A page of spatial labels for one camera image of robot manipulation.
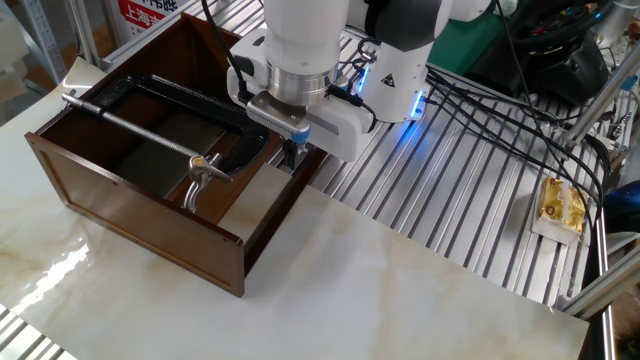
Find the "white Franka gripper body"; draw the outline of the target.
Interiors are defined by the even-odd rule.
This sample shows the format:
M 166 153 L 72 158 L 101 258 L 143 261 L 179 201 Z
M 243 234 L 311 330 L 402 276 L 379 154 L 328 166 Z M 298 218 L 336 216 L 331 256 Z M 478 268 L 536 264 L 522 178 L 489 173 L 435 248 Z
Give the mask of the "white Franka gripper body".
M 246 81 L 249 99 L 240 99 L 237 72 L 227 72 L 232 101 L 246 110 L 254 122 L 295 143 L 310 143 L 346 162 L 365 147 L 365 135 L 373 115 L 329 93 L 340 72 L 299 76 L 272 66 L 265 57 L 267 31 L 254 30 L 231 47 Z

